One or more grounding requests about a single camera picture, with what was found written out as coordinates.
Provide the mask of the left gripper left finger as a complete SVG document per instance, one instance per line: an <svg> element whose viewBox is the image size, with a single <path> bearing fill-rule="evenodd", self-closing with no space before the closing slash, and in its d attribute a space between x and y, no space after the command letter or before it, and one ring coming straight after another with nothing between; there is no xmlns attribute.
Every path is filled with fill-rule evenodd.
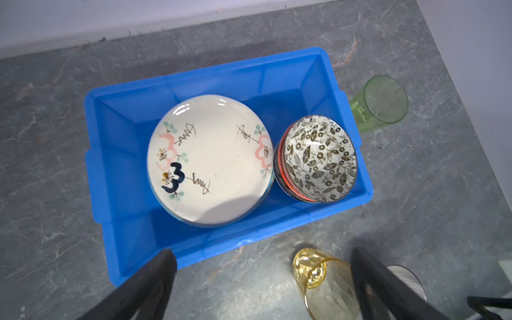
<svg viewBox="0 0 512 320"><path fill-rule="evenodd" d="M80 318L162 319L176 273L176 257L164 249Z"/></svg>

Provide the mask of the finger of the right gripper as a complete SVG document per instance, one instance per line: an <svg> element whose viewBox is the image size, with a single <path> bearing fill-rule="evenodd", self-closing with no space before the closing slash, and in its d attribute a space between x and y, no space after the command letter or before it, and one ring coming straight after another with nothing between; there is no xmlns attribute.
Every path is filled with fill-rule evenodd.
<svg viewBox="0 0 512 320"><path fill-rule="evenodd" d="M488 320L503 320L503 318L498 313L490 311L488 307L511 310L511 298L470 296L467 298L467 304L483 319Z"/></svg>

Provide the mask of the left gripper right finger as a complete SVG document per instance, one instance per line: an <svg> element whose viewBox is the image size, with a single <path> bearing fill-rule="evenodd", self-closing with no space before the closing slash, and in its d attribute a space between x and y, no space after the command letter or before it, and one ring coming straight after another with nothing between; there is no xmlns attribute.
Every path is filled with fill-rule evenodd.
<svg viewBox="0 0 512 320"><path fill-rule="evenodd" d="M364 319L446 319L362 247L351 254L353 285Z"/></svg>

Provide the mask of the yellow glass cup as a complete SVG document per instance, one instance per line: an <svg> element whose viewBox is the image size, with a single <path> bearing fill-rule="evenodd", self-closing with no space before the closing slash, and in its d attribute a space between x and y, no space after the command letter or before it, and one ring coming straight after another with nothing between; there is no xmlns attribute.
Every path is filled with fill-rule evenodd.
<svg viewBox="0 0 512 320"><path fill-rule="evenodd" d="M361 319L351 266L318 249L300 249L292 263L305 307L312 319Z"/></svg>

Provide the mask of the cream floral plate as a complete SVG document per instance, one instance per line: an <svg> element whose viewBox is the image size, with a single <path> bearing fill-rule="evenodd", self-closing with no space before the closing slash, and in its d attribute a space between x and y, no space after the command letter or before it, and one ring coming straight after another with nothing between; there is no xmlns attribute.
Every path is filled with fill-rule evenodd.
<svg viewBox="0 0 512 320"><path fill-rule="evenodd" d="M157 124L147 151L151 189L200 179L211 190L228 183L274 180L273 143L248 106L220 95L185 100Z"/></svg>

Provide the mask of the green leaf bowl bottom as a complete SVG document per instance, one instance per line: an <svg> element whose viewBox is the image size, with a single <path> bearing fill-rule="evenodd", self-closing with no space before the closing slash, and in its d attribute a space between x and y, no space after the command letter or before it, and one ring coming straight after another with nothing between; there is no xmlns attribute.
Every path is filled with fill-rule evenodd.
<svg viewBox="0 0 512 320"><path fill-rule="evenodd" d="M343 199L358 172L351 138L322 115L308 115L291 125L282 145L282 164L294 188L316 203Z"/></svg>

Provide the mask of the red patterned bowl underneath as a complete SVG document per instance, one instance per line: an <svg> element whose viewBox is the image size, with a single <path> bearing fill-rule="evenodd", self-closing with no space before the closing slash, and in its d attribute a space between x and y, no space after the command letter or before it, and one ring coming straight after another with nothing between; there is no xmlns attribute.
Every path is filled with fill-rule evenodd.
<svg viewBox="0 0 512 320"><path fill-rule="evenodd" d="M289 133L289 130L291 129L291 126L289 126L285 131L280 139L277 146L274 148L274 155L273 155L273 171L275 180L277 181L280 188L289 196L292 197L298 201L306 202L306 203L314 203L315 201L310 199L309 197L305 197L301 192L299 192L294 186L291 184L290 181L287 179L286 170L282 164L282 145L285 141L285 138L287 134Z"/></svg>

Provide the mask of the green glass cup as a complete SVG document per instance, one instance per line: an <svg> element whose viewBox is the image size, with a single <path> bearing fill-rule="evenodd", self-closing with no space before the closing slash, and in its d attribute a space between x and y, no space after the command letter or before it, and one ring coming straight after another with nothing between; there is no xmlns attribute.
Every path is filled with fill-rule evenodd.
<svg viewBox="0 0 512 320"><path fill-rule="evenodd" d="M349 101L360 133L399 123L407 114L409 100L404 87L393 77L376 75Z"/></svg>

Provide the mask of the white watermelon plate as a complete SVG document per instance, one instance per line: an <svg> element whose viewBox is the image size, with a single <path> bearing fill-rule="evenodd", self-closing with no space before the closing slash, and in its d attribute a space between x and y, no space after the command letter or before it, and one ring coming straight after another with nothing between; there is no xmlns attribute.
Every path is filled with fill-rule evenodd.
<svg viewBox="0 0 512 320"><path fill-rule="evenodd" d="M220 227L234 223L252 211L267 197L273 179L228 183L211 190L200 179L186 177L184 182L153 187L160 205L174 218L196 227Z"/></svg>

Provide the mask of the blue plastic bin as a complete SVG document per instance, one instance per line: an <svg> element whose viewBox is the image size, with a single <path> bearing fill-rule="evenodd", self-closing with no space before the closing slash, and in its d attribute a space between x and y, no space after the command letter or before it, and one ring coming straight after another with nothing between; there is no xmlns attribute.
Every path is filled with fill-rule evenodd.
<svg viewBox="0 0 512 320"><path fill-rule="evenodd" d="M242 101L278 141L307 115L324 115L361 137L346 94L326 51L319 47L258 57L98 87L85 97L90 149L85 155L94 220L102 226L111 282L121 285L163 249L188 267L290 229L368 203L374 194L364 158L350 193L333 204L297 201L278 187L247 217L225 227L202 228L172 217L158 203L147 177L150 137L175 105L196 95Z"/></svg>

